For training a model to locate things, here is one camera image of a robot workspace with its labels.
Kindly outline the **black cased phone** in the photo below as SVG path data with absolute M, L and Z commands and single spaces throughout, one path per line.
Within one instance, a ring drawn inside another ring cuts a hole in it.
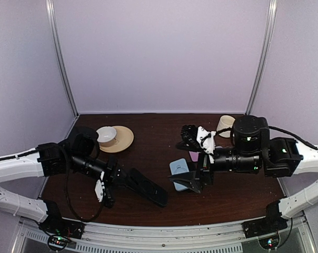
M 136 178 L 138 185 L 129 187 L 130 189 L 155 205 L 162 208 L 166 207 L 168 192 L 165 189 L 148 179 L 140 171 L 138 171 Z

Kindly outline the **pink phone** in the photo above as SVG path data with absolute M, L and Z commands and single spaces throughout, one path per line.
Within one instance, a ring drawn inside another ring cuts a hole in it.
M 189 155 L 190 155 L 190 158 L 191 158 L 192 162 L 197 162 L 198 161 L 199 152 L 190 151 Z

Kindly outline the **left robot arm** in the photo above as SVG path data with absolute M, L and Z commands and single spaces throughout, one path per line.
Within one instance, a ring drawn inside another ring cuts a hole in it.
M 40 144 L 23 153 L 0 157 L 0 183 L 29 177 L 51 177 L 79 172 L 96 181 L 95 193 L 100 208 L 112 207 L 111 186 L 122 185 L 139 191 L 135 169 L 125 172 L 114 159 L 103 162 L 99 155 L 98 133 L 91 128 L 75 127 L 59 143 Z M 31 199 L 0 186 L 0 211 L 34 220 L 55 234 L 66 230 L 58 205 L 53 201 Z

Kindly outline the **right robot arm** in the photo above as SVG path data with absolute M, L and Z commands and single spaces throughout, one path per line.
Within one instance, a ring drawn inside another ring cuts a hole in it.
M 169 177 L 194 192 L 201 192 L 213 182 L 215 172 L 257 174 L 281 178 L 294 174 L 318 173 L 318 145 L 294 133 L 270 126 L 264 117 L 244 115 L 229 128 L 208 131 L 202 126 L 185 125 L 178 149 L 198 152 L 198 165 L 193 171 Z M 247 232 L 270 233 L 287 226 L 298 212 L 318 203 L 318 179 L 287 198 L 266 207 L 264 218 L 243 223 Z

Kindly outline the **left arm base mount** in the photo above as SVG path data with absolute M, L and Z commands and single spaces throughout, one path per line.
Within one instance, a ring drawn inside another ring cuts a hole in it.
M 47 218 L 38 222 L 38 227 L 47 234 L 50 250 L 60 252 L 72 243 L 72 239 L 82 238 L 84 223 L 62 218 L 58 205 L 53 201 L 43 200 L 43 203 L 46 204 Z

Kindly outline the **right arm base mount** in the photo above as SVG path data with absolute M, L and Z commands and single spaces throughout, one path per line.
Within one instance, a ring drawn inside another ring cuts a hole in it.
M 242 228 L 245 234 L 245 238 L 260 237 L 270 233 L 275 233 L 270 237 L 264 237 L 259 239 L 260 246 L 271 252 L 277 251 L 281 248 L 289 239 L 293 229 L 293 218 L 290 219 L 290 229 L 285 239 L 281 239 L 280 231 L 286 229 L 287 219 L 282 218 L 282 213 L 279 208 L 280 200 L 274 201 L 267 205 L 266 216 L 264 218 L 258 218 L 242 223 Z

